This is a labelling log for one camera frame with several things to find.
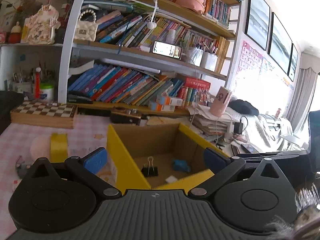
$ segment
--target green lid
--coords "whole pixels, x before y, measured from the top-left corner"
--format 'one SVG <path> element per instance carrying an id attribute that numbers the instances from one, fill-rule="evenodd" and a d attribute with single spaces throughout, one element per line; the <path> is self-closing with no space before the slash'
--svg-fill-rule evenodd
<path id="1" fill-rule="evenodd" d="M 53 89 L 54 85 L 50 83 L 40 83 L 40 89 Z"/>

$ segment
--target blue crumpled object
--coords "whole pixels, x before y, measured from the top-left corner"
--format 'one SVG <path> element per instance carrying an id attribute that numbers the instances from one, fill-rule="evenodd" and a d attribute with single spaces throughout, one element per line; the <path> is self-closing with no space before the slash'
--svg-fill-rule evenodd
<path id="1" fill-rule="evenodd" d="M 173 170 L 174 171 L 190 172 L 191 168 L 190 168 L 190 166 L 188 166 L 187 161 L 185 161 L 185 160 L 174 160 L 173 161 Z"/>

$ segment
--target checkered pattern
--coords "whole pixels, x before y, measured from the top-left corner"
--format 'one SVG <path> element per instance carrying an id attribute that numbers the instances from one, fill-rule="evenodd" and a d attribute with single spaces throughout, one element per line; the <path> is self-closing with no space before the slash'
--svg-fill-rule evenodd
<path id="1" fill-rule="evenodd" d="M 12 110 L 12 112 L 72 118 L 75 115 L 76 107 L 65 104 L 57 104 L 57 106 L 54 106 L 52 104 L 24 101 L 20 106 Z"/>
<path id="2" fill-rule="evenodd" d="M 15 162 L 19 155 L 27 163 L 32 163 L 30 146 L 39 135 L 52 133 L 68 134 L 69 156 L 83 157 L 98 147 L 106 147 L 108 117 L 78 115 L 74 129 L 51 128 L 12 123 L 0 135 L 0 239 L 6 239 L 16 228 L 8 211 L 8 203 L 12 195 L 12 183 L 18 176 Z"/>

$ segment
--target desk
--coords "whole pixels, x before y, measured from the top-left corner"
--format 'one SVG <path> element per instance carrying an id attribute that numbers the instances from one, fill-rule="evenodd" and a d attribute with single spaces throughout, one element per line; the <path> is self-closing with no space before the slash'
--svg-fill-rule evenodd
<path id="1" fill-rule="evenodd" d="M 32 163 L 30 146 L 39 135 L 56 133 L 68 134 L 70 155 L 83 157 L 98 147 L 106 147 L 108 117 L 78 115 L 74 129 L 50 128 L 12 123 L 0 135 L 0 239 L 6 239 L 16 227 L 8 211 L 12 195 L 12 182 L 18 179 L 15 162 L 19 155 L 27 163 Z"/>

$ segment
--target binder clip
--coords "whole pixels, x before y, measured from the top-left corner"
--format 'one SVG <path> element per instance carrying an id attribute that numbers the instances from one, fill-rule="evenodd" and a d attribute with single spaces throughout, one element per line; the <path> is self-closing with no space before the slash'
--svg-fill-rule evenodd
<path id="1" fill-rule="evenodd" d="M 158 167 L 153 166 L 153 157 L 152 156 L 148 157 L 148 164 L 143 165 L 141 172 L 142 172 L 143 176 L 145 176 L 146 178 L 158 176 Z"/>

